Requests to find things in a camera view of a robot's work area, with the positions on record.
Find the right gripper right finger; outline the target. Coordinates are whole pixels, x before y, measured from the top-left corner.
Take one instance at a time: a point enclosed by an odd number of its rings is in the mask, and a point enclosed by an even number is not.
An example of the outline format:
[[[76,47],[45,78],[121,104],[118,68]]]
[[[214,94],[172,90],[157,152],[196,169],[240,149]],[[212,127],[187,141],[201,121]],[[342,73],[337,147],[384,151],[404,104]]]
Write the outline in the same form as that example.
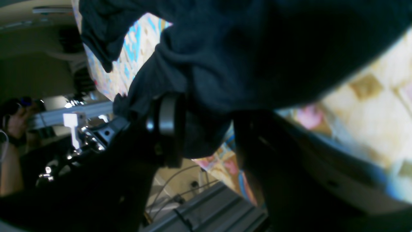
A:
[[[241,169],[275,232],[410,232],[411,203],[384,170],[272,111],[233,113]]]

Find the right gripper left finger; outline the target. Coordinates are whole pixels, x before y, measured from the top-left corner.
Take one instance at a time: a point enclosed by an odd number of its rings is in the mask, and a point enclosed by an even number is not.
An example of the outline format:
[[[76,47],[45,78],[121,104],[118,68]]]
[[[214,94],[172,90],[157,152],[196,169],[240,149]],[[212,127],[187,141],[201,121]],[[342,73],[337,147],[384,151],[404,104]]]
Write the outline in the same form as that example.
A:
[[[1,198],[1,231],[137,231],[158,169],[181,167],[185,112],[184,94],[166,93],[143,116],[97,127],[74,113],[73,153],[47,165],[35,188]]]

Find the person's hand in background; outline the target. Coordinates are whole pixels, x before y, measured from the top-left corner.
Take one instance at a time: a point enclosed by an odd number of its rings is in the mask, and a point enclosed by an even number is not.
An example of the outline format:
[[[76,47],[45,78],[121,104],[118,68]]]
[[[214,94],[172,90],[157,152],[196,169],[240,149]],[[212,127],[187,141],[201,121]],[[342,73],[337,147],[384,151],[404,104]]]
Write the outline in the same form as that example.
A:
[[[28,107],[21,107],[18,111],[9,117],[8,123],[6,125],[7,135],[20,139],[26,133],[28,128],[29,118],[38,113],[39,108],[36,103],[33,103]]]

